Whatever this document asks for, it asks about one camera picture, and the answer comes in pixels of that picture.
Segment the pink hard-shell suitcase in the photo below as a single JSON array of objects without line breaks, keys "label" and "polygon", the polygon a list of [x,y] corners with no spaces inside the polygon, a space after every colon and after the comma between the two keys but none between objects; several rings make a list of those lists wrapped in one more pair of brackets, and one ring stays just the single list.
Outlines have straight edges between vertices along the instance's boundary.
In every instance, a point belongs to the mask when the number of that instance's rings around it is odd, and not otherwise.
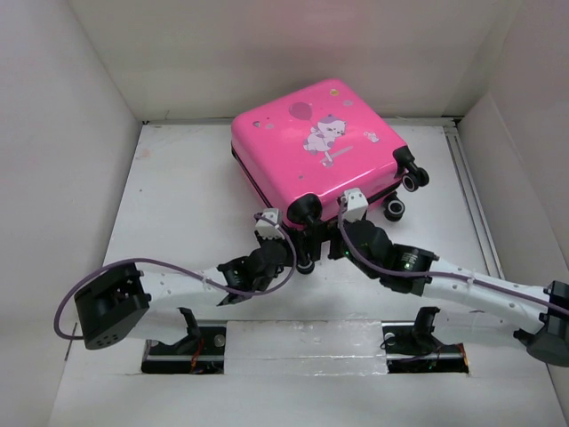
[{"label": "pink hard-shell suitcase", "polygon": [[370,207],[399,221],[399,188],[429,184],[407,143],[339,79],[326,79],[238,115],[231,152],[261,203],[279,209],[283,224],[313,216],[335,222],[347,189],[359,188]]}]

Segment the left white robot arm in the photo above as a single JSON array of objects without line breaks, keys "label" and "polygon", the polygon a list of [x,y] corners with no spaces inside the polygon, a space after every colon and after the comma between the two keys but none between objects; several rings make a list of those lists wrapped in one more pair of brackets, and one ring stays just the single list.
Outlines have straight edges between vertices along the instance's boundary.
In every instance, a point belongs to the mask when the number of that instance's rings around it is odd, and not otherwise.
[{"label": "left white robot arm", "polygon": [[[102,350],[126,338],[156,340],[178,352],[201,338],[193,310],[226,307],[268,296],[293,274],[314,269],[322,222],[309,216],[287,226],[268,209],[256,217],[258,247],[203,271],[149,258],[113,262],[76,285],[72,296],[88,350]],[[144,270],[153,263],[160,271]]]}]

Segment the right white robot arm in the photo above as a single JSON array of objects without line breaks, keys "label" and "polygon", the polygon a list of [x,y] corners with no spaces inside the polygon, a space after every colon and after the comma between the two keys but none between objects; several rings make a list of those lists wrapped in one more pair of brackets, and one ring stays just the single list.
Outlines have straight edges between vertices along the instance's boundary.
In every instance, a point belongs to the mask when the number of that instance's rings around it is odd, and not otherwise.
[{"label": "right white robot arm", "polygon": [[568,366],[568,285],[529,286],[465,270],[435,253],[392,242],[368,220],[339,219],[331,255],[345,257],[392,292],[455,302],[514,327],[531,357]]}]

